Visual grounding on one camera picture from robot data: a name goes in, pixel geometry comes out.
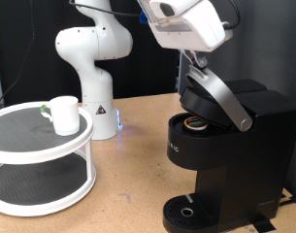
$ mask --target wooden table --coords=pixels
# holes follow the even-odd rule
[[[196,172],[167,158],[168,120],[184,112],[179,100],[178,94],[115,100],[124,128],[110,140],[92,142],[98,176],[91,191],[76,205],[56,214],[0,215],[0,233],[166,233],[162,225],[164,204],[192,193],[196,179]],[[296,204],[280,207],[272,223],[276,232],[296,233]],[[256,231],[247,226],[231,232]]]

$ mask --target black cable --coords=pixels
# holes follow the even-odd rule
[[[100,9],[100,8],[90,7],[90,6],[86,6],[86,5],[82,5],[82,4],[76,4],[76,3],[73,3],[72,0],[69,0],[69,4],[72,5],[72,6],[85,7],[85,8],[89,8],[89,9],[92,9],[92,10],[97,10],[99,12],[112,14],[112,15],[115,15],[117,17],[139,17],[140,16],[140,14],[116,13],[116,12],[110,12],[110,11],[107,11],[107,10],[103,10],[103,9]]]
[[[2,99],[4,98],[4,96],[18,83],[18,81],[20,80],[21,78],[21,73],[22,73],[22,70],[24,68],[24,63],[25,63],[25,60],[26,60],[26,57],[27,55],[29,54],[30,52],[30,49],[32,47],[32,44],[33,44],[33,41],[34,41],[34,38],[35,38],[35,31],[34,31],[34,26],[33,26],[33,7],[32,7],[32,0],[30,0],[30,6],[31,6],[31,26],[32,26],[32,39],[31,39],[31,42],[29,44],[29,47],[28,47],[28,50],[26,51],[24,57],[23,57],[23,60],[22,60],[22,64],[21,64],[21,67],[20,67],[20,71],[18,73],[18,76],[16,78],[16,80],[13,82],[13,84],[3,93],[2,97],[0,98],[0,102],[2,101]]]
[[[234,2],[234,0],[228,0],[232,6],[235,9],[236,15],[237,15],[237,22],[236,23],[226,23],[223,25],[225,30],[230,30],[230,29],[235,29],[236,27],[238,27],[238,25],[241,23],[241,13],[236,5],[236,3]]]
[[[289,205],[289,204],[292,204],[292,203],[295,203],[295,201],[294,200],[287,200],[287,201],[281,202],[280,207],[281,206],[286,206],[286,205]]]

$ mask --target black wall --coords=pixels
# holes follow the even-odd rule
[[[115,0],[117,12],[140,13],[136,0]],[[5,91],[16,79],[32,38],[30,0],[0,0],[0,76]],[[177,51],[162,49],[148,25],[135,17],[117,17],[133,36],[134,49],[127,57],[97,61],[114,79],[114,97],[126,98],[175,91]],[[68,0],[33,0],[35,40],[21,80],[7,94],[7,105],[74,95],[81,100],[80,79],[54,47],[65,28],[91,26],[94,22],[68,4]]]

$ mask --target coffee maker handle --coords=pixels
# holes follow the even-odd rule
[[[250,129],[252,118],[233,92],[214,72],[208,68],[197,69],[190,65],[186,77],[204,87],[240,131],[245,132]]]

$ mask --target black coffee maker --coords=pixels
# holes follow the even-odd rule
[[[181,97],[188,113],[169,121],[169,159],[197,171],[195,192],[164,206],[171,233],[265,228],[277,215],[296,139],[296,102],[255,81],[219,87],[210,72],[190,66],[193,87]],[[185,127],[193,116],[209,124],[205,132]]]

